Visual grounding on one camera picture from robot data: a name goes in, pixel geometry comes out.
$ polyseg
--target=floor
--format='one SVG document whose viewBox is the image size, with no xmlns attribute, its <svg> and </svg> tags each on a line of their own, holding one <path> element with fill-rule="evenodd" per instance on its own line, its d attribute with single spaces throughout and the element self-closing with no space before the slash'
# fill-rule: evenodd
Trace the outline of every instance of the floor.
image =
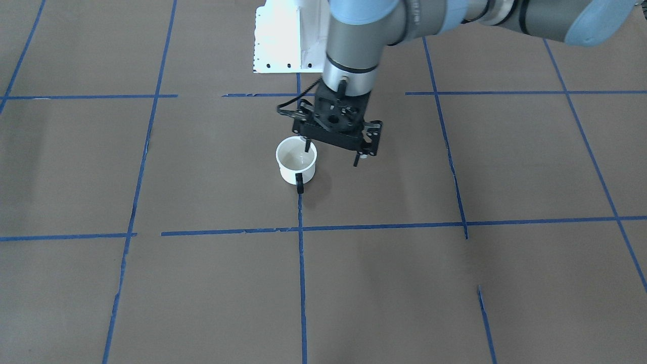
<svg viewBox="0 0 647 364">
<path fill-rule="evenodd" d="M 638 7 L 386 49 L 379 156 L 299 197 L 262 3 L 0 4 L 0 363 L 645 363 Z"/>
</svg>

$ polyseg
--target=metal bracket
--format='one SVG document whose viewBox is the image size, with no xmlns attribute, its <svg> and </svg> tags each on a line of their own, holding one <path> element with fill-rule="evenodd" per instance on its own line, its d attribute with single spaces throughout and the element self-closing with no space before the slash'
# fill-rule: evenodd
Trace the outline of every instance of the metal bracket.
<svg viewBox="0 0 647 364">
<path fill-rule="evenodd" d="M 329 16 L 326 0 L 266 0 L 256 9 L 254 72 L 323 72 Z"/>
</svg>

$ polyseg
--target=black mug handle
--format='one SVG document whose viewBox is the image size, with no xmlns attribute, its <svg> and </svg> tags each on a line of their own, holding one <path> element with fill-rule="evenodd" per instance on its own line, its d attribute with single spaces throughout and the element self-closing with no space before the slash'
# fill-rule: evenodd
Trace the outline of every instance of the black mug handle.
<svg viewBox="0 0 647 364">
<path fill-rule="evenodd" d="M 296 177 L 296 193 L 303 194 L 303 173 L 297 173 Z"/>
</svg>

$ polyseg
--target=black cable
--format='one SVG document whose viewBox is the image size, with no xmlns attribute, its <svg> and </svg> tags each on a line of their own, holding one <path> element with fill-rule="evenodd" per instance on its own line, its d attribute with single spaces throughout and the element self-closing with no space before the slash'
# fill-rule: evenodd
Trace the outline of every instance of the black cable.
<svg viewBox="0 0 647 364">
<path fill-rule="evenodd" d="M 312 90 L 312 89 L 313 89 L 313 88 L 314 88 L 314 87 L 315 87 L 319 82 L 321 82 L 321 80 L 322 80 L 322 78 L 321 78 L 321 77 L 317 78 L 317 81 L 315 81 L 312 85 L 310 85 L 310 87 L 308 87 L 307 89 L 305 89 L 305 91 L 304 91 L 304 92 L 302 92 L 299 96 L 297 96 L 297 97 L 293 98 L 292 100 L 290 100 L 290 101 L 288 101 L 288 102 L 284 102 L 284 103 L 282 103 L 282 104 L 280 104 L 280 105 L 276 106 L 276 112 L 277 112 L 277 113 L 281 113 L 281 108 L 284 108 L 285 106 L 288 106 L 289 104 L 292 104 L 293 102 L 297 101 L 297 100 L 298 100 L 298 99 L 300 99 L 301 97 L 304 97 L 304 96 L 305 96 L 308 92 L 310 92 L 310 90 Z"/>
</svg>

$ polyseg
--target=blue painter's tape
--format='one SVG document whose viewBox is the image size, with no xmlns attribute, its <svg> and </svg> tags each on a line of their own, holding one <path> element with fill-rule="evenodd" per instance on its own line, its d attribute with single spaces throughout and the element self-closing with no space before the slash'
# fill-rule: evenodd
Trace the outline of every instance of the blue painter's tape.
<svg viewBox="0 0 647 364">
<path fill-rule="evenodd" d="M 438 95 L 564 95 L 565 91 L 438 91 Z M 572 95 L 643 95 L 647 90 L 568 91 Z M 407 91 L 406 96 L 433 96 L 433 91 Z"/>
<path fill-rule="evenodd" d="M 50 100 L 85 100 L 96 98 L 177 98 L 177 94 L 161 94 L 161 95 L 40 95 L 40 96 L 9 96 L 9 100 L 37 100 L 37 99 L 50 99 Z"/>
<path fill-rule="evenodd" d="M 228 93 L 221 97 L 297 97 L 298 93 Z M 314 93 L 307 93 L 305 96 L 314 96 Z"/>
<path fill-rule="evenodd" d="M 400 0 L 330 0 L 330 13 L 345 24 L 364 25 L 389 15 Z"/>
<path fill-rule="evenodd" d="M 296 94 L 301 94 L 301 73 L 296 74 Z"/>
<path fill-rule="evenodd" d="M 299 194 L 299 282 L 301 288 L 301 358 L 308 363 L 308 335 L 305 317 L 305 262 L 303 259 L 303 194 Z"/>
<path fill-rule="evenodd" d="M 298 231 L 297 227 L 276 227 L 273 229 L 223 229 L 223 230 L 194 230 L 194 231 L 164 231 L 161 236 L 191 236 L 191 235 L 228 235 L 228 234 L 261 234 L 289 233 Z"/>
<path fill-rule="evenodd" d="M 622 221 L 643 221 L 647 220 L 647 216 L 621 216 Z"/>
<path fill-rule="evenodd" d="M 378 225 L 337 225 L 337 226 L 308 226 L 304 231 L 334 231 L 334 230 L 373 230 L 373 229 L 416 229 L 425 227 L 457 227 L 462 222 L 432 222 L 432 223 L 385 223 Z"/>
<path fill-rule="evenodd" d="M 481 286 L 479 286 L 478 293 L 479 305 L 481 307 L 481 316 L 483 317 L 483 326 L 485 326 L 485 335 L 487 336 L 487 345 L 488 347 L 490 347 L 490 357 L 492 358 L 492 364 L 497 364 L 496 351 L 494 350 L 494 341 L 492 340 L 492 331 L 490 330 L 490 320 L 488 320 L 487 311 L 485 310 L 485 303 L 483 302 L 483 292 L 481 291 Z"/>
<path fill-rule="evenodd" d="M 11 94 L 11 89 L 14 88 L 14 83 L 16 82 L 16 78 L 18 77 L 18 72 L 20 72 L 20 66 L 22 66 L 23 60 L 25 60 L 25 55 L 27 54 L 27 49 L 29 49 L 29 45 L 32 43 L 32 38 L 34 37 L 34 33 L 36 32 L 36 27 L 38 26 L 38 22 L 40 21 L 40 17 L 43 13 L 44 7 L 45 7 L 45 0 L 42 0 L 40 7 L 38 8 L 38 14 L 36 14 L 36 19 L 34 20 L 34 24 L 32 25 L 32 30 L 29 32 L 29 36 L 27 37 L 27 41 L 25 42 L 25 47 L 23 48 L 23 52 L 20 54 L 20 58 L 18 58 L 18 63 L 16 64 L 14 73 L 11 76 L 9 85 L 6 87 L 5 97 L 2 100 L 2 102 L 0 102 L 0 114 L 2 114 L 3 110 L 5 109 L 6 102 L 8 100 L 9 95 Z"/>
<path fill-rule="evenodd" d="M 127 236 L 127 233 L 0 236 L 0 242 L 25 242 L 25 241 L 34 241 L 34 240 L 77 240 L 77 239 L 99 239 L 99 238 L 125 238 L 126 236 Z"/>
<path fill-rule="evenodd" d="M 577 222 L 610 222 L 616 221 L 615 217 L 600 218 L 565 218 L 565 219 L 535 219 L 535 220 L 496 220 L 467 222 L 469 226 L 496 226 L 496 225 L 532 225 L 543 223 L 577 223 Z"/>
<path fill-rule="evenodd" d="M 566 88 L 566 83 L 564 82 L 564 78 L 562 77 L 562 73 L 560 72 L 559 67 L 557 66 L 557 61 L 555 60 L 555 57 L 553 56 L 553 52 L 551 51 L 551 47 L 548 45 L 548 41 L 543 40 L 543 44 L 546 47 L 546 51 L 548 52 L 548 55 L 551 58 L 551 61 L 553 63 L 553 67 L 555 68 L 555 72 L 557 73 L 557 77 L 559 78 L 560 82 L 562 83 L 562 87 L 564 89 L 564 92 L 566 93 L 566 100 L 568 101 L 569 106 L 571 107 L 571 111 L 573 112 L 573 117 L 575 118 L 575 122 L 577 123 L 577 127 L 580 130 L 580 134 L 582 136 L 582 140 L 584 141 L 584 145 L 586 146 L 586 150 L 589 152 L 589 156 L 591 158 L 591 162 L 593 162 L 593 167 L 595 168 L 595 172 L 598 175 L 598 178 L 600 179 L 600 184 L 602 184 L 602 189 L 604 190 L 604 194 L 607 197 L 607 200 L 609 201 L 609 206 L 611 207 L 611 211 L 613 211 L 613 216 L 616 219 L 618 223 L 618 228 L 620 229 L 620 232 L 622 233 L 622 237 L 624 239 L 624 242 L 627 246 L 627 250 L 629 251 L 629 254 L 631 256 L 631 260 L 633 261 L 633 265 L 636 268 L 636 271 L 638 272 L 638 276 L 641 279 L 642 286 L 647 292 L 647 280 L 645 279 L 644 273 L 642 272 L 641 265 L 639 264 L 638 260 L 636 259 L 635 253 L 633 252 L 633 248 L 631 246 L 631 242 L 629 241 L 629 238 L 627 237 L 627 234 L 624 230 L 624 226 L 622 225 L 622 219 L 618 215 L 618 210 L 615 208 L 615 204 L 613 202 L 613 198 L 611 198 L 611 193 L 609 192 L 609 188 L 607 187 L 606 182 L 604 181 L 604 177 L 602 177 L 602 171 L 600 170 L 600 167 L 598 166 L 598 162 L 595 159 L 595 156 L 593 155 L 593 149 L 591 148 L 591 145 L 589 144 L 589 139 L 586 137 L 586 133 L 584 132 L 584 127 L 582 126 L 582 123 L 580 121 L 580 117 L 577 115 L 577 111 L 575 110 L 575 105 L 573 105 L 573 101 L 571 100 L 571 95 L 568 92 L 568 89 Z"/>
<path fill-rule="evenodd" d="M 564 43 L 592 47 L 609 39 L 627 20 L 635 0 L 592 0 L 575 20 Z"/>
<path fill-rule="evenodd" d="M 436 86 L 436 77 L 433 75 L 433 65 L 432 57 L 429 54 L 429 47 L 427 46 L 427 39 L 422 37 L 422 45 L 424 46 L 424 53 L 427 57 L 427 67 L 429 68 L 429 76 L 432 79 L 433 95 L 436 101 L 436 109 L 438 110 L 438 119 L 441 122 L 441 129 L 443 131 L 443 139 L 445 141 L 445 147 L 447 148 L 447 159 L 449 160 L 449 167 L 452 171 L 452 176 L 454 178 L 454 188 L 456 189 L 456 201 L 458 202 L 458 211 L 461 214 L 461 221 L 463 222 L 463 230 L 465 233 L 465 238 L 469 239 L 470 234 L 467 228 L 467 221 L 465 218 L 465 210 L 463 209 L 463 199 L 461 199 L 461 190 L 458 187 L 458 178 L 456 177 L 456 169 L 454 168 L 454 160 L 452 159 L 452 149 L 449 145 L 449 138 L 447 136 L 447 129 L 445 128 L 443 109 L 441 108 L 441 99 L 438 95 L 438 87 Z"/>
<path fill-rule="evenodd" d="M 126 236 L 126 242 L 124 244 L 124 253 L 122 255 L 122 261 L 120 266 L 119 273 L 119 285 L 117 288 L 117 293 L 115 295 L 115 300 L 113 302 L 113 310 L 110 316 L 110 324 L 108 326 L 108 334 L 105 339 L 105 348 L 104 356 L 102 359 L 102 364 L 108 363 L 108 357 L 110 356 L 110 347 L 113 341 L 113 334 L 115 332 L 115 322 L 117 317 L 117 311 L 119 309 L 119 300 L 121 298 L 122 287 L 124 285 L 124 275 L 126 274 L 126 256 L 130 250 L 130 242 L 133 237 L 133 228 L 135 226 L 135 216 L 137 215 L 137 205 L 139 202 L 139 195 L 142 189 L 142 181 L 144 179 L 144 169 L 146 168 L 146 157 L 148 155 L 148 144 L 151 140 L 151 132 L 153 130 L 153 122 L 155 121 L 155 113 L 157 112 L 157 102 L 159 100 L 160 89 L 162 87 L 162 78 L 164 77 L 164 66 L 166 64 L 166 55 L 168 53 L 168 47 L 171 41 L 171 32 L 173 31 L 173 20 L 175 19 L 175 10 L 177 8 L 177 0 L 173 0 L 173 7 L 171 8 L 171 16 L 168 23 L 168 30 L 166 31 L 166 42 L 164 44 L 164 52 L 162 53 L 162 61 L 160 63 L 159 74 L 157 76 L 157 87 L 155 88 L 155 98 L 153 98 L 153 107 L 151 108 L 151 116 L 148 120 L 148 130 L 146 132 L 146 140 L 144 141 L 144 151 L 142 153 L 142 161 L 139 166 L 139 175 L 137 177 L 137 186 L 135 187 L 135 197 L 133 198 L 133 211 L 130 216 L 130 221 L 128 223 L 128 233 Z"/>
</svg>

